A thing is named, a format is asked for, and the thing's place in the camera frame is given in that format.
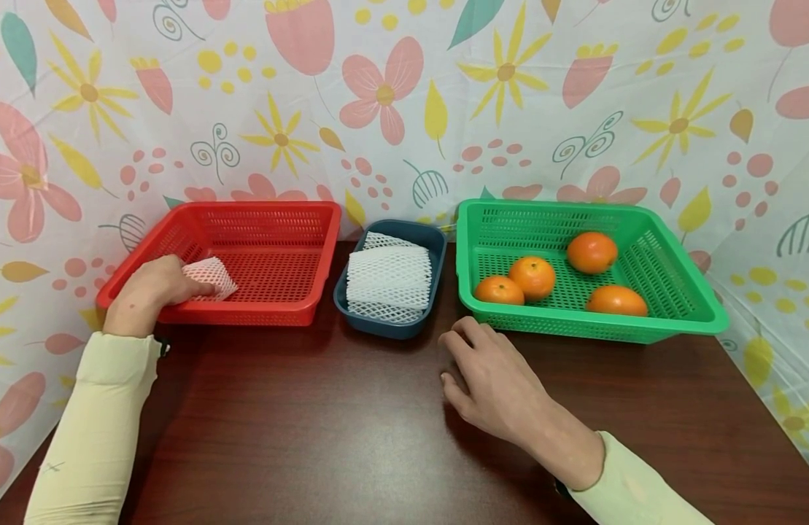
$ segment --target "basket rim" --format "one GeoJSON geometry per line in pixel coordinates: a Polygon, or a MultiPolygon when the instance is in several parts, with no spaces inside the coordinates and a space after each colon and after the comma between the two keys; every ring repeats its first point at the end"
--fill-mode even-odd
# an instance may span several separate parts
{"type": "Polygon", "coordinates": [[[456,271],[459,281],[460,300],[472,311],[480,314],[497,314],[509,316],[536,316],[539,319],[552,319],[561,321],[587,322],[605,326],[631,327],[635,330],[655,330],[669,333],[697,333],[716,335],[728,330],[730,319],[728,313],[714,295],[713,288],[708,280],[699,271],[678,239],[666,226],[662,218],[651,209],[641,206],[624,204],[597,204],[597,203],[558,203],[557,201],[511,201],[498,199],[466,199],[460,203],[459,219],[457,221],[457,264],[456,271]],[[598,211],[623,211],[631,214],[640,214],[648,217],[662,234],[662,242],[675,252],[675,256],[684,266],[684,275],[694,287],[697,288],[713,318],[708,321],[689,321],[681,319],[662,319],[662,317],[638,317],[619,314],[597,314],[593,311],[565,310],[561,308],[541,308],[541,306],[515,306],[496,303],[483,303],[477,300],[471,292],[470,255],[469,255],[469,224],[468,212],[472,206],[498,205],[501,208],[528,208],[528,206],[542,206],[548,209],[563,209],[582,211],[593,208],[598,211]]]}

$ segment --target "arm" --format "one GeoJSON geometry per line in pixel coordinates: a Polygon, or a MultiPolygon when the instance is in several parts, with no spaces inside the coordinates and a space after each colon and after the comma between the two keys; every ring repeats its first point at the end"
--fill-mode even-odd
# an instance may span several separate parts
{"type": "Polygon", "coordinates": [[[598,524],[711,523],[614,437],[593,432],[553,401],[502,333],[466,317],[439,340],[470,391],[443,373],[448,402],[470,424],[531,454],[598,524]]]}
{"type": "Polygon", "coordinates": [[[117,524],[133,469],[139,416],[156,379],[150,335],[162,306],[213,293],[170,255],[143,265],[110,306],[39,468],[25,524],[117,524]]]}

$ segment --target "fabric backdrop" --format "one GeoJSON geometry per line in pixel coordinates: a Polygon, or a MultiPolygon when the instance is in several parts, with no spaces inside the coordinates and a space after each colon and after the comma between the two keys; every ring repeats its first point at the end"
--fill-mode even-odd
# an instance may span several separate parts
{"type": "Polygon", "coordinates": [[[809,0],[0,0],[0,496],[172,206],[477,197],[657,211],[809,461],[809,0]]]}

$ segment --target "wooden table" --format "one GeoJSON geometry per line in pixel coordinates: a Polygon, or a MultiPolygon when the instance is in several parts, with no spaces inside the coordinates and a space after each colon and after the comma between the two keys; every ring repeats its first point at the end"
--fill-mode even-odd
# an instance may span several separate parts
{"type": "MultiPolygon", "coordinates": [[[[123,523],[590,524],[519,449],[443,404],[439,333],[465,315],[454,247],[425,332],[175,327],[145,405],[123,523]]],[[[717,524],[809,524],[809,469],[713,338],[649,348],[510,333],[549,393],[717,524]]],[[[43,453],[0,502],[19,524],[43,453]]]]}

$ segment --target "sleeve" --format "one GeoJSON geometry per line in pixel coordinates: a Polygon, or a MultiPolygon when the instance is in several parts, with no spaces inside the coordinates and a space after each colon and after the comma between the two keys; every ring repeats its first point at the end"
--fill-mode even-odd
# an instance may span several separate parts
{"type": "Polygon", "coordinates": [[[599,525],[712,525],[655,470],[608,432],[603,475],[582,492],[568,491],[599,525]]]}
{"type": "Polygon", "coordinates": [[[162,346],[96,332],[39,468],[25,524],[117,524],[133,469],[139,416],[162,346]]]}

